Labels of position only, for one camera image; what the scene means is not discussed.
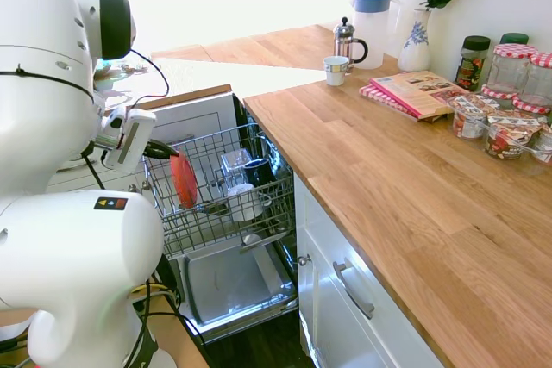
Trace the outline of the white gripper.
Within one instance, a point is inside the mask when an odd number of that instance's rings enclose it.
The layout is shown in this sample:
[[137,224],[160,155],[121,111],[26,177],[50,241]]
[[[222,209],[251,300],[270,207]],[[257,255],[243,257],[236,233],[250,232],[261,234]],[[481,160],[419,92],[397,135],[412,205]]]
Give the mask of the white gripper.
[[109,150],[104,166],[109,169],[135,169],[142,154],[151,159],[169,159],[171,155],[179,155],[167,144],[150,140],[155,123],[153,112],[130,109],[122,123],[121,138],[116,147]]

